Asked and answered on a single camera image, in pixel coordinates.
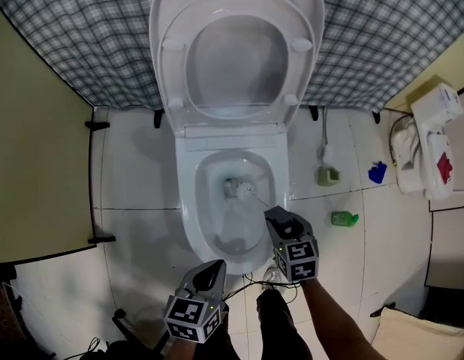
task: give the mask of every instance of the shoe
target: shoe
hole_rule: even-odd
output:
[[[267,283],[283,283],[280,269],[277,267],[267,269],[263,281]],[[283,286],[273,286],[272,284],[262,284],[262,292],[265,290],[278,290],[280,293],[283,293],[285,288]]]

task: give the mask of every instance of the checkered shower curtain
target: checkered shower curtain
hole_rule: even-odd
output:
[[[151,0],[0,0],[53,70],[94,106],[161,99],[149,49]],[[325,0],[304,104],[379,111],[464,32],[464,0]]]

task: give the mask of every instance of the toilet bowl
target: toilet bowl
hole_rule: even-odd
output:
[[[443,127],[463,114],[457,92],[441,83],[411,105],[414,117],[391,139],[402,193],[422,191],[428,200],[447,199],[454,189],[452,148]]]
[[[153,0],[150,46],[175,135],[185,234],[227,273],[272,257],[264,211],[288,207],[287,128],[310,81],[323,0]],[[246,201],[224,182],[247,183]]]

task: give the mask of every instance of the toilet lid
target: toilet lid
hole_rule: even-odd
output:
[[[155,70],[176,134],[287,125],[315,55],[312,28],[290,0],[194,0],[165,29]]]

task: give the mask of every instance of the white tile floor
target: white tile floor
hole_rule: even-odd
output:
[[[121,338],[111,322],[127,311],[137,334],[153,344],[161,334],[167,297],[199,259],[183,231],[176,183],[175,148],[167,122],[156,130],[146,109],[98,109],[110,128],[92,139],[92,202],[95,221],[115,243],[69,256],[17,266],[16,288],[25,296],[24,318],[37,341],[60,359],[86,350],[94,336]],[[431,217],[427,201],[403,196],[390,163],[387,136],[396,113],[383,111],[380,125],[369,113],[329,111],[333,164],[342,181],[315,183],[322,122],[301,109],[288,134],[290,209],[309,220],[318,239],[324,287],[356,320],[369,340],[378,326],[369,318],[385,301],[417,313],[425,296]],[[372,163],[388,165],[382,184],[372,183]],[[334,227],[330,213],[360,216],[353,228]],[[256,271],[260,279],[267,265]],[[227,279],[227,291],[243,286]],[[261,333],[251,286],[230,299],[229,331],[239,357],[261,357]],[[284,294],[292,300],[294,291]],[[301,291],[289,304],[298,332],[315,359],[326,359]]]

